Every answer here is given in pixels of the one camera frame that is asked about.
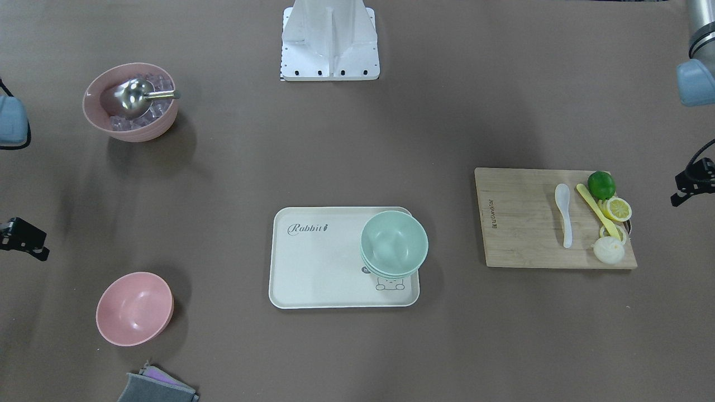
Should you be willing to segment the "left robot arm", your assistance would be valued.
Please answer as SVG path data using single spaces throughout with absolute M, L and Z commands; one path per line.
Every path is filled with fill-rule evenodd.
M 714 1 L 687 1 L 688 57 L 676 67 L 679 97 L 684 106 L 714 102 Z

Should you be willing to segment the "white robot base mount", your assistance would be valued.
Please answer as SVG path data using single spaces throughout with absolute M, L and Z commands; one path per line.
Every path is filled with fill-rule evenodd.
M 283 11 L 281 52 L 286 82 L 376 80 L 375 11 L 363 1 L 296 1 Z

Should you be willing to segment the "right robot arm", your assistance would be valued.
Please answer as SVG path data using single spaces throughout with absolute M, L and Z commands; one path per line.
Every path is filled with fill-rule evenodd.
M 31 144 L 31 127 L 23 102 L 1 80 L 1 150 L 22 150 Z

